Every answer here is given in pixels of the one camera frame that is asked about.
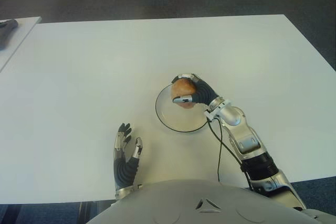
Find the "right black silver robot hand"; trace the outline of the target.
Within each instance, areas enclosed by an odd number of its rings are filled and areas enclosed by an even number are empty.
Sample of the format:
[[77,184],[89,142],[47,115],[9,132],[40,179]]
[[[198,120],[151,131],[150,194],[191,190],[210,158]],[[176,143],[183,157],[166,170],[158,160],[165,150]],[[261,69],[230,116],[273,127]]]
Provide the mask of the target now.
[[201,103],[210,105],[213,100],[219,97],[219,95],[204,80],[194,73],[179,74],[171,83],[176,84],[180,80],[191,82],[196,90],[192,94],[175,96],[172,99],[173,103]]

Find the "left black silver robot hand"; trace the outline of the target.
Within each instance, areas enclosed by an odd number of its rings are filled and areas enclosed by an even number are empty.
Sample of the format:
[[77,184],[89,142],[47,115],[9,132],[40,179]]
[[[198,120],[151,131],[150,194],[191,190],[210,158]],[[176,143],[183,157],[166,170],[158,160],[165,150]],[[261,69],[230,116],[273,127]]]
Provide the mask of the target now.
[[114,142],[113,173],[116,191],[133,186],[140,156],[143,150],[142,139],[135,139],[132,156],[126,161],[125,151],[127,144],[132,140],[130,123],[122,123],[118,129]]

